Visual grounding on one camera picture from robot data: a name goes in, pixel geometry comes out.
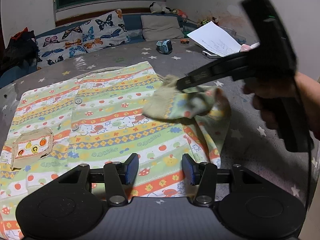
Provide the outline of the person's right hand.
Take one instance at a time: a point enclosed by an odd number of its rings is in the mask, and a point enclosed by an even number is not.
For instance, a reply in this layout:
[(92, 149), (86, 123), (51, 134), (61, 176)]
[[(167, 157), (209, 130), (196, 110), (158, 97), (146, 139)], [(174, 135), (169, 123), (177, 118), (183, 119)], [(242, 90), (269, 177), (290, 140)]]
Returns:
[[(319, 83), (300, 72), (296, 73), (295, 81), (308, 116), (309, 130), (319, 139)], [(252, 105), (269, 129), (277, 129), (278, 123), (266, 99), (295, 97), (293, 85), (272, 85), (255, 79), (246, 80), (242, 90), (244, 94), (254, 94)]]

